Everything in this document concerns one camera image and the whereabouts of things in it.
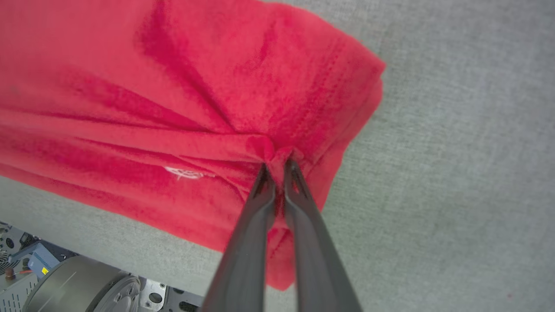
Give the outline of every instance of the red towel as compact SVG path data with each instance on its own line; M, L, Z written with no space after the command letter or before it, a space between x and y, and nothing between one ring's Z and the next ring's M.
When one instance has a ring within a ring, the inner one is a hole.
M255 0L4 1L0 174L223 250L261 163L324 206L384 64L317 16ZM294 280L282 218L268 283Z

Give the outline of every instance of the metal cylinder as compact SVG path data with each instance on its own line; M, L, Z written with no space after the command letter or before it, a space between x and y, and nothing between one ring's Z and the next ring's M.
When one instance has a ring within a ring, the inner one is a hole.
M43 277L23 312L136 312L139 280L107 264L75 256Z

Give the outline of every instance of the screw hole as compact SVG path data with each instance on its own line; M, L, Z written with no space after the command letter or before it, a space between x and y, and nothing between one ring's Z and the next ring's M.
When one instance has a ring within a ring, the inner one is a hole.
M196 311L196 309L197 309L196 305L186 303L185 301L181 301L179 303L179 310L181 310L181 311L194 312L194 311Z
M150 295L148 295L148 299L150 299L150 301L152 301L154 303L161 303L162 302L162 296L160 296L160 294L158 294L158 293L150 293Z
M8 245L8 247L9 247L10 249L12 249L12 248L14 248L14 247L16 246L16 245L13 243L12 239L9 238L9 237L6 239L6 245Z

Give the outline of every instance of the gray fabric surface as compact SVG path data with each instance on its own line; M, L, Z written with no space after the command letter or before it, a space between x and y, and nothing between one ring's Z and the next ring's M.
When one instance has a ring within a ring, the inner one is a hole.
M388 63L323 213L365 310L555 311L555 2L291 3ZM194 293L220 258L4 178L0 195L0 219Z

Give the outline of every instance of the red cloth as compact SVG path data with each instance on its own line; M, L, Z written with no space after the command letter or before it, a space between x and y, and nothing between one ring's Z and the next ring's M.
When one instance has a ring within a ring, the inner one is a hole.
M324 206L385 66L254 0L3 1L0 46L1 175L219 251L261 163L281 183L292 155ZM285 289L282 218L268 240L267 281Z

